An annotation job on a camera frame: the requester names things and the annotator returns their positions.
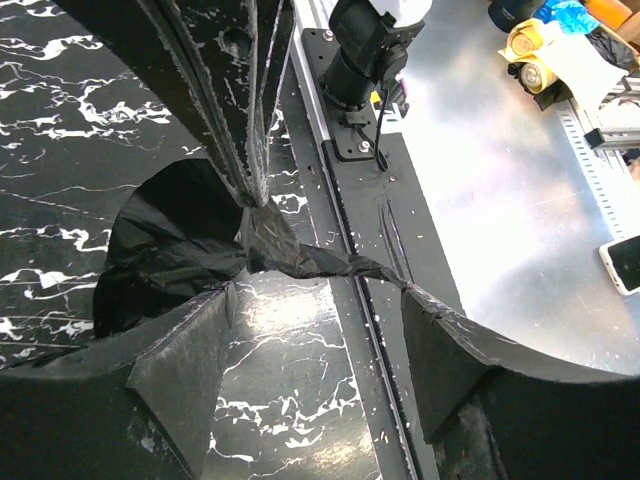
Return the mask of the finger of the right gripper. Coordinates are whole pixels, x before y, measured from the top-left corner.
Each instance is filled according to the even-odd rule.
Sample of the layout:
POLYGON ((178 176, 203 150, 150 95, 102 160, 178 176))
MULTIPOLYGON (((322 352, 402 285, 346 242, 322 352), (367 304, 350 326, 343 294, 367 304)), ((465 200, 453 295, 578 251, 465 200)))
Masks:
POLYGON ((262 132, 259 134, 260 205, 264 205, 268 199, 269 132, 279 98, 294 21, 292 1, 259 2, 259 112, 262 120, 262 132))
POLYGON ((61 1, 206 149, 242 205, 260 202, 259 8, 253 1, 61 1))

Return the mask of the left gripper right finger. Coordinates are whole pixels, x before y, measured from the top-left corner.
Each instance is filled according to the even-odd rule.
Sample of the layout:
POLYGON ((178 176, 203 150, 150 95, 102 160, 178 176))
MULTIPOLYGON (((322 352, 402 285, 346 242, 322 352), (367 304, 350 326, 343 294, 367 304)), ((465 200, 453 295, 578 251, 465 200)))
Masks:
POLYGON ((422 289, 402 320, 426 443, 444 479, 635 479, 639 381, 531 349, 422 289))

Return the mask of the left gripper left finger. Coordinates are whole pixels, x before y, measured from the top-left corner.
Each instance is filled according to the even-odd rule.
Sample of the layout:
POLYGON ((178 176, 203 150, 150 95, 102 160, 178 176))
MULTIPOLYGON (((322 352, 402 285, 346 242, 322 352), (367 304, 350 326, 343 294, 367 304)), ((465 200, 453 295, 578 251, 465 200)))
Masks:
POLYGON ((198 479, 236 310, 232 283, 124 333, 1 373, 5 479, 198 479))

